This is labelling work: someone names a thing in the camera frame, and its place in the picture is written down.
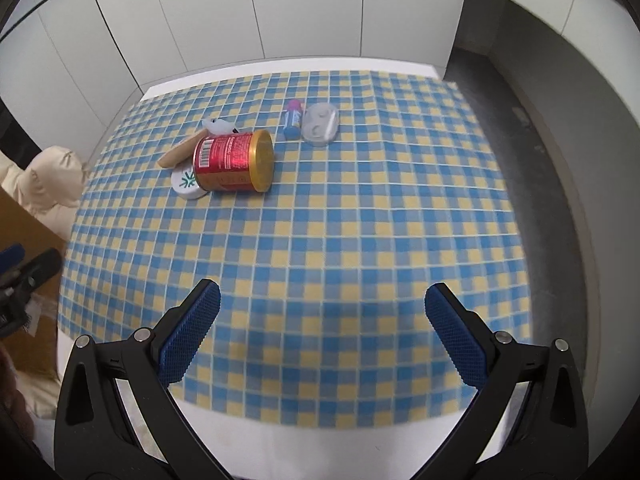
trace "metal screw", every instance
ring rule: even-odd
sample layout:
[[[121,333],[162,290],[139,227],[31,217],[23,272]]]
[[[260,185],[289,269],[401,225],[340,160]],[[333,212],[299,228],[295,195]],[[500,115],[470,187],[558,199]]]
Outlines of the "metal screw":
[[[81,335],[78,339],[76,339],[76,346],[78,348],[84,348],[85,346],[87,346],[89,344],[89,341],[91,341],[89,339],[89,336]]]
[[[561,352],[566,352],[569,349],[569,343],[564,339],[556,339],[556,348]]]
[[[513,337],[509,332],[505,332],[504,330],[498,330],[495,334],[495,339],[498,343],[502,343],[503,345],[509,344],[513,341]]]
[[[151,336],[151,330],[149,330],[148,328],[140,328],[134,333],[133,339],[142,342],[149,339],[149,336]]]

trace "blue glue stick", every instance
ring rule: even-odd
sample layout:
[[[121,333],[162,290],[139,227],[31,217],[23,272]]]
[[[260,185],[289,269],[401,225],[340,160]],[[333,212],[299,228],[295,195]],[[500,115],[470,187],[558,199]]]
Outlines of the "blue glue stick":
[[[300,138],[300,126],[302,124],[302,103],[292,99],[287,103],[287,112],[284,117],[284,137],[287,140]]]

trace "gold lid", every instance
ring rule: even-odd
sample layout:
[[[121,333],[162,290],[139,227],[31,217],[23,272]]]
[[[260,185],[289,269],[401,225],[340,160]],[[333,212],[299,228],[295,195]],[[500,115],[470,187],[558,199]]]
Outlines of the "gold lid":
[[[249,177],[256,191],[264,193],[273,181],[273,143],[268,130],[257,130],[249,143]]]

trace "tin can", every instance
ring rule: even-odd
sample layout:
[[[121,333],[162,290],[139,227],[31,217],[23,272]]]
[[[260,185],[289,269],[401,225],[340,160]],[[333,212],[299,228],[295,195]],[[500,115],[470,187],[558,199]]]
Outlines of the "tin can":
[[[205,137],[193,152],[196,181],[207,191],[265,192],[273,181],[273,144],[267,130]]]

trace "blue and yellow tablecloth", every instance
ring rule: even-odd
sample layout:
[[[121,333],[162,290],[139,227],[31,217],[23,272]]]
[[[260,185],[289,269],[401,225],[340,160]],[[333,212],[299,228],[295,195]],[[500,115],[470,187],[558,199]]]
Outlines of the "blue and yellow tablecloth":
[[[284,103],[330,101],[338,139],[287,141]],[[264,194],[185,202],[156,160],[201,118],[273,132]],[[379,72],[249,76],[139,102],[95,167],[63,273],[60,326],[126,338],[201,278],[222,309],[175,397],[265,422],[351,428],[464,408],[424,316],[444,281],[492,330],[529,336],[529,287],[492,151],[454,84]]]

